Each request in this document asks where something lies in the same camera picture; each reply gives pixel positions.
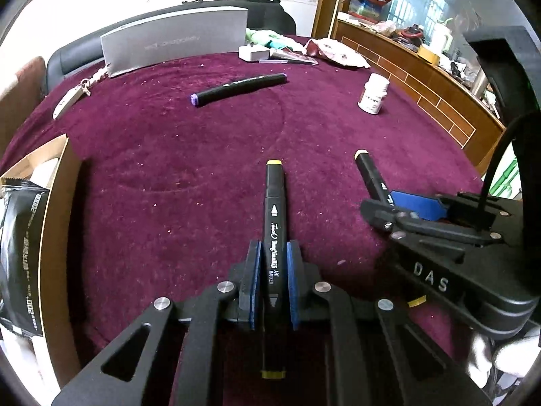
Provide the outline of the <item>right white gloved hand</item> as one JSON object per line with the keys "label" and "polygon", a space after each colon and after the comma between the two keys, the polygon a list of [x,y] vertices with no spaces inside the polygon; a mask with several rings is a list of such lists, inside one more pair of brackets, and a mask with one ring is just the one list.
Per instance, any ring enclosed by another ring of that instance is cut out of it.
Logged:
{"label": "right white gloved hand", "polygon": [[466,372],[492,405],[500,405],[524,381],[539,356],[540,326],[537,324],[527,324],[518,335],[503,342],[474,333]]}

